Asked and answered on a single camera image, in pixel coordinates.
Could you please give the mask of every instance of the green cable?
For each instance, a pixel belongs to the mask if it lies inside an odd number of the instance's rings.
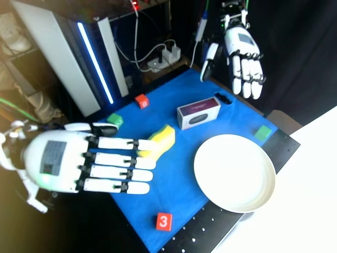
[[[15,104],[11,103],[10,101],[0,98],[0,102],[16,109],[18,112],[26,116],[28,119],[33,120],[35,122],[39,122],[39,120],[31,116],[28,112],[25,112],[24,110],[20,109],[19,107],[17,107]]]
[[[210,0],[207,0],[207,2],[206,2],[206,11],[209,10],[209,3],[210,3]]]

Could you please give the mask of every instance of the round plate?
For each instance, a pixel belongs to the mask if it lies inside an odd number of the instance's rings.
[[[205,141],[194,158],[194,173],[204,194],[219,207],[253,212],[271,197],[275,168],[254,142],[223,134]]]

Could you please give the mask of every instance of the white box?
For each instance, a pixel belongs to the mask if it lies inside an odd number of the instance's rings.
[[[220,107],[220,102],[215,97],[180,106],[177,108],[178,124],[185,130],[215,120]]]

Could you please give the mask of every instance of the number 3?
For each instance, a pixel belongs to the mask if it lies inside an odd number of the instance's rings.
[[[159,223],[159,226],[161,226],[162,228],[165,228],[167,226],[167,217],[161,216],[160,219],[162,222]]]

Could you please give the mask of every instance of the blue light strip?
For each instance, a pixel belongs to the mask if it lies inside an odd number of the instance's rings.
[[[111,97],[110,91],[109,91],[109,89],[107,87],[107,84],[105,82],[104,76],[103,76],[102,71],[100,69],[100,66],[99,66],[99,64],[97,62],[96,56],[95,56],[94,51],[93,51],[93,49],[91,47],[90,41],[88,39],[88,36],[86,35],[85,29],[83,27],[83,24],[80,23],[80,22],[78,22],[77,26],[78,26],[78,29],[80,29],[80,33],[81,33],[81,36],[82,36],[82,38],[84,40],[85,46],[88,49],[90,58],[93,61],[93,64],[95,66],[95,69],[96,69],[96,72],[98,74],[98,77],[101,80],[101,83],[102,83],[102,86],[104,88],[105,94],[106,94],[107,98],[109,99],[110,104],[113,104],[114,101],[113,101],[113,99]]]

